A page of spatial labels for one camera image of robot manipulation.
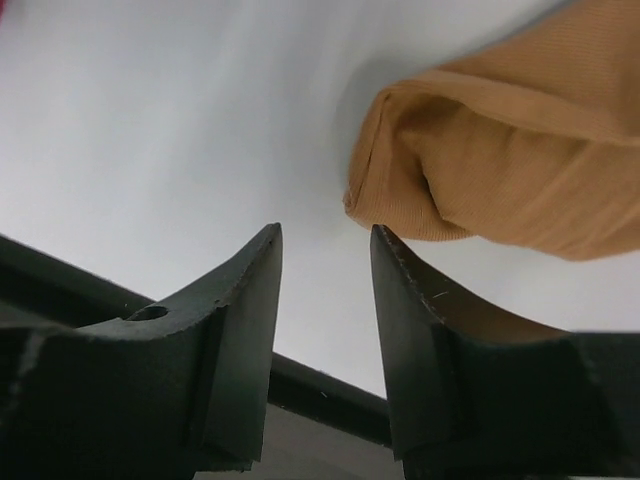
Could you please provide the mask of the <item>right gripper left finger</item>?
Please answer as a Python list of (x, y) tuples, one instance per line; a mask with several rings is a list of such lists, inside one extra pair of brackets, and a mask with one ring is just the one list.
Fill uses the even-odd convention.
[(272, 223), (152, 303), (1, 242), (1, 475), (190, 479), (261, 459), (282, 274)]

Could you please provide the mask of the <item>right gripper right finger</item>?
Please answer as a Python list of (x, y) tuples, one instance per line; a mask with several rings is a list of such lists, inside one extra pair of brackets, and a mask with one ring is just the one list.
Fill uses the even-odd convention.
[(370, 238), (392, 446), (409, 479), (635, 478), (639, 337), (508, 312)]

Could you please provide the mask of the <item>tan tank top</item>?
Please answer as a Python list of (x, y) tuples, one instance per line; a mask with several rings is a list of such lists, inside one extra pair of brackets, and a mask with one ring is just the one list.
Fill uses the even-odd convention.
[(568, 260), (639, 247), (639, 5), (578, 1), (381, 90), (347, 214), (415, 240), (480, 236)]

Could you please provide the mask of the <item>red tank top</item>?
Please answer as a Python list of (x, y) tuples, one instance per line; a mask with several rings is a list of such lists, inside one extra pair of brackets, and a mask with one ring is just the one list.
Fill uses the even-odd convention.
[(9, 4), (8, 0), (0, 0), (0, 17), (2, 18), (7, 6)]

